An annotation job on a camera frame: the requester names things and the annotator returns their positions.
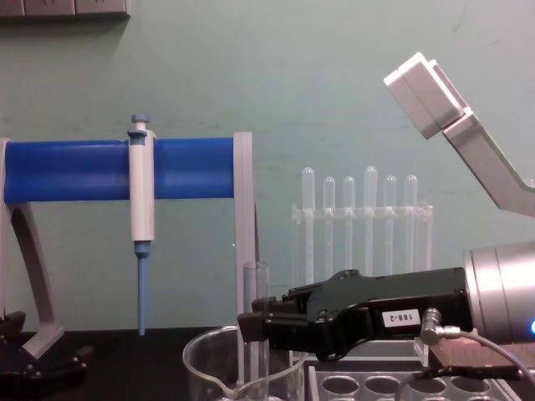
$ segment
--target glass beaker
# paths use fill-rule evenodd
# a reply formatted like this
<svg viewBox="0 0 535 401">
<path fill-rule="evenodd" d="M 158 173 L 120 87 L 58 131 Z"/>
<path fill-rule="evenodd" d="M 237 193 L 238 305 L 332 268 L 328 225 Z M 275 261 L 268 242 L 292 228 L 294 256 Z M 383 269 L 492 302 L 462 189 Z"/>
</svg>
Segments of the glass beaker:
<svg viewBox="0 0 535 401">
<path fill-rule="evenodd" d="M 291 364 L 288 351 L 270 349 L 269 375 L 238 386 L 237 344 L 237 327 L 226 326 L 186 345 L 182 360 L 188 370 L 190 401 L 304 401 L 304 358 Z M 262 386 L 267 391 L 258 391 Z"/>
</svg>

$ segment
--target silver cylinder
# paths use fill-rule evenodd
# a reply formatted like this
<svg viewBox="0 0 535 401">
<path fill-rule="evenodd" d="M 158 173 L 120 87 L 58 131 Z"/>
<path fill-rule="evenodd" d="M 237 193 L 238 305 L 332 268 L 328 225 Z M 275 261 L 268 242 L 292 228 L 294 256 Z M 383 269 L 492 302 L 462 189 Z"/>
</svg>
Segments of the silver cylinder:
<svg viewBox="0 0 535 401">
<path fill-rule="evenodd" d="M 500 344 L 535 341 L 535 242 L 469 251 L 465 270 L 479 334 Z"/>
</svg>

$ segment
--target label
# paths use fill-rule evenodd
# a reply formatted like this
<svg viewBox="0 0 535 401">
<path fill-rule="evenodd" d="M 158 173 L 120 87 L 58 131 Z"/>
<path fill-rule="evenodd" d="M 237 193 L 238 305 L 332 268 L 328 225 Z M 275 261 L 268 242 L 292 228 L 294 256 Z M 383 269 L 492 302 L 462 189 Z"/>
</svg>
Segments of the label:
<svg viewBox="0 0 535 401">
<path fill-rule="evenodd" d="M 418 309 L 404 311 L 383 312 L 385 327 L 418 326 L 421 325 Z"/>
</svg>

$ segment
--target teal wall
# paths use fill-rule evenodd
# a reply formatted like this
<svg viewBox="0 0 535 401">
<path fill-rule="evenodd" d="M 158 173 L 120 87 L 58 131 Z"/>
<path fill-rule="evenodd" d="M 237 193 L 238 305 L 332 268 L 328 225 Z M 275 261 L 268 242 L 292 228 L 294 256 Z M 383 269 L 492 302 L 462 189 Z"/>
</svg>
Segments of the teal wall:
<svg viewBox="0 0 535 401">
<path fill-rule="evenodd" d="M 382 83 L 416 51 L 436 58 L 525 176 L 535 174 L 531 0 L 134 0 L 127 23 L 0 27 L 0 135 L 125 139 L 146 112 L 160 137 L 254 133 L 261 256 L 291 280 L 290 206 L 300 170 L 420 179 L 435 206 L 434 264 L 535 238 L 500 212 L 442 139 L 424 141 Z M 135 256 L 123 203 L 36 206 L 61 322 L 136 325 Z M 157 204 L 150 327 L 234 321 L 233 204 Z M 35 308 L 11 238 L 8 305 Z"/>
</svg>

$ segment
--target test tube rack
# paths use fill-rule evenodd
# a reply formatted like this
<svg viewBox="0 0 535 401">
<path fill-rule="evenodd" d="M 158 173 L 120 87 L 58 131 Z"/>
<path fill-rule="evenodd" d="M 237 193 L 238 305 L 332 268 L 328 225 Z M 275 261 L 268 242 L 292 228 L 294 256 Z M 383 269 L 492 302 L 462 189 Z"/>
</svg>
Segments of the test tube rack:
<svg viewBox="0 0 535 401">
<path fill-rule="evenodd" d="M 295 286 L 348 269 L 369 277 L 431 269 L 433 207 L 418 200 L 418 179 L 405 177 L 401 205 L 393 175 L 383 179 L 381 206 L 377 184 L 377 169 L 366 168 L 362 205 L 357 206 L 355 179 L 345 177 L 340 205 L 336 181 L 328 176 L 323 180 L 323 204 L 316 207 L 314 170 L 303 170 L 303 204 L 294 205 L 292 213 Z"/>
</svg>

